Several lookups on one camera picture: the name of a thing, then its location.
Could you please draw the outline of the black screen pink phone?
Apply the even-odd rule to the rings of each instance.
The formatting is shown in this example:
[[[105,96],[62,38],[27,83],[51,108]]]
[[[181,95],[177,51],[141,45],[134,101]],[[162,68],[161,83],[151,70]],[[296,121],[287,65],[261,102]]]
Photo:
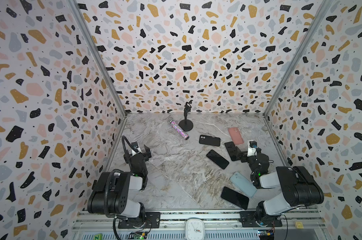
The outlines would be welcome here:
[[[220,167],[222,170],[225,170],[230,162],[226,160],[224,157],[222,157],[220,154],[218,154],[214,150],[210,150],[207,153],[207,158],[211,160],[213,163],[215,163],[218,167]]]

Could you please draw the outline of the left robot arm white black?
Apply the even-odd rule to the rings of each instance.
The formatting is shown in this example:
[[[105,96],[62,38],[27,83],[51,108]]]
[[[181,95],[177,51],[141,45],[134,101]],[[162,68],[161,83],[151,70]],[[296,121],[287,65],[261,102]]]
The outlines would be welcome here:
[[[99,177],[87,203],[87,211],[90,214],[141,221],[146,217],[144,205],[130,200],[128,194],[146,188],[146,162],[151,158],[150,148],[145,146],[144,152],[130,154],[127,158],[130,172],[115,169],[104,172]]]

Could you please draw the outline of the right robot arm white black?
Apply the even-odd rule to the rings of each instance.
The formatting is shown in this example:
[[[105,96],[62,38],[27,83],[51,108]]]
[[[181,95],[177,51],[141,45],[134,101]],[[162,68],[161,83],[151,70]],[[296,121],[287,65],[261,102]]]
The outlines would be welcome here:
[[[272,199],[259,202],[252,220],[260,225],[267,225],[292,209],[324,202],[323,190],[303,166],[276,167],[274,172],[269,172],[270,158],[258,148],[237,153],[237,159],[249,165],[250,182],[256,189],[280,187],[282,190]]]

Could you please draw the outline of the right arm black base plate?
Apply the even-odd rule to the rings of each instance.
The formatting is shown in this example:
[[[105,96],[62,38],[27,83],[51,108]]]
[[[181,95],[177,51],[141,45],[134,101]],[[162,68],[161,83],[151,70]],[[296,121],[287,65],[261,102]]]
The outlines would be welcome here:
[[[240,222],[243,228],[282,227],[280,216],[269,216],[257,211],[241,211]]]

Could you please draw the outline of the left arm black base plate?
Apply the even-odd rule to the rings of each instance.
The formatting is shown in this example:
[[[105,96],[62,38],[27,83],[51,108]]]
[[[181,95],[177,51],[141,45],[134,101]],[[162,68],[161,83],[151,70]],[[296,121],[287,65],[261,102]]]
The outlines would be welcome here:
[[[161,220],[160,212],[146,212],[137,218],[127,218],[120,220],[118,229],[158,229]]]

